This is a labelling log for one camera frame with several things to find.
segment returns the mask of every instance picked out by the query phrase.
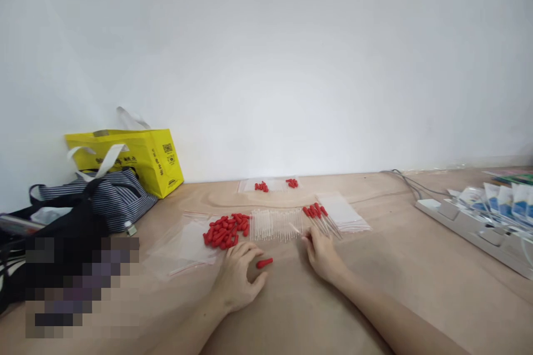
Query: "clear plastic bag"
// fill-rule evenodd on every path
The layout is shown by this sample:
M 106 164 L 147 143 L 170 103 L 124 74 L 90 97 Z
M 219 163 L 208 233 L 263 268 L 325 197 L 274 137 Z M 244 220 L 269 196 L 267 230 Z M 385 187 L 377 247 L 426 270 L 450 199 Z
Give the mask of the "clear plastic bag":
M 210 222 L 219 218 L 218 215 L 185 212 L 180 223 L 171 227 L 147 251 L 149 256 L 143 265 L 159 279 L 167 281 L 178 273 L 214 264 L 220 250 L 206 246 L 202 234 L 208 231 Z
M 317 194 L 316 198 L 343 233 L 372 230 L 339 192 Z
M 255 184 L 265 182 L 268 186 L 269 192 L 287 192 L 289 191 L 289 183 L 286 182 L 287 179 L 295 179 L 298 182 L 298 188 L 301 187 L 300 178 L 297 176 L 288 176 L 288 177 L 253 177 L 250 179 L 244 179 L 239 182 L 237 186 L 237 192 L 245 191 L 255 191 Z

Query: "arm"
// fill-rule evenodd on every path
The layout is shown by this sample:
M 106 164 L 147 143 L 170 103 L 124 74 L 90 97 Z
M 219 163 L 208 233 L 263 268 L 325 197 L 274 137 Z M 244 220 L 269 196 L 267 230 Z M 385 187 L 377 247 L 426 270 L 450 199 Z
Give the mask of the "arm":
M 337 255 L 333 241 L 315 227 L 303 237 L 309 262 L 372 323 L 397 355 L 468 354 L 448 336 L 352 273 Z
M 226 252 L 211 292 L 167 339 L 152 351 L 156 354 L 197 355 L 226 315 L 250 304 L 265 285 L 267 273 L 249 283 L 246 271 L 263 251 L 252 242 L 243 242 Z

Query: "yellow bag handle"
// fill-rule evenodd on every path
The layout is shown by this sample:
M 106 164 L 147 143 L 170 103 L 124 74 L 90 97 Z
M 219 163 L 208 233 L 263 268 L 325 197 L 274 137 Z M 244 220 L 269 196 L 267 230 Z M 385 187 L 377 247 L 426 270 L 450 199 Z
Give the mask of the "yellow bag handle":
M 124 123 L 126 128 L 128 128 L 128 130 L 140 130 L 139 126 L 136 126 L 136 124 L 141 125 L 146 130 L 152 129 L 150 125 L 148 125 L 146 121 L 142 118 L 142 116 L 137 115 L 137 117 L 134 118 L 121 106 L 117 107 L 117 113 L 118 116 L 122 119 L 122 122 Z

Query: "white power strip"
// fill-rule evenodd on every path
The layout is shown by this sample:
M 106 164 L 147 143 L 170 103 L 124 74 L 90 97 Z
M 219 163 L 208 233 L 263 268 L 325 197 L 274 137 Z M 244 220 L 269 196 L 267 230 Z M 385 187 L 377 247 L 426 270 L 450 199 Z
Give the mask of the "white power strip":
M 533 254 L 533 241 L 525 238 L 517 229 L 505 231 L 500 227 L 492 227 L 481 216 L 451 200 L 442 203 L 433 199 L 419 200 L 416 207 L 522 276 L 533 280 L 533 265 L 528 255 Z

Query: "blue and white packaging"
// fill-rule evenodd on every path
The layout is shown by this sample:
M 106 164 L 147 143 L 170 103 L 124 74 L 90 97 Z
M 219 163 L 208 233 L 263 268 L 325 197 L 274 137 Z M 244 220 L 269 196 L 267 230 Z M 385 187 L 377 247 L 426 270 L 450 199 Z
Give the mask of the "blue and white packaging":
M 529 197 L 527 198 L 527 221 L 533 225 L 533 188 L 529 189 Z
M 516 221 L 527 222 L 527 200 L 531 186 L 512 184 L 512 215 Z
M 498 205 L 498 194 L 500 193 L 500 187 L 490 183 L 483 184 L 485 185 L 485 196 L 489 202 L 490 211 L 495 214 L 500 214 L 500 207 Z
M 488 211 L 483 189 L 479 189 L 478 187 L 467 187 L 462 191 L 458 199 L 466 206 L 472 207 L 479 211 Z
M 501 186 L 498 193 L 498 207 L 500 214 L 514 219 L 512 216 L 512 189 L 507 186 Z

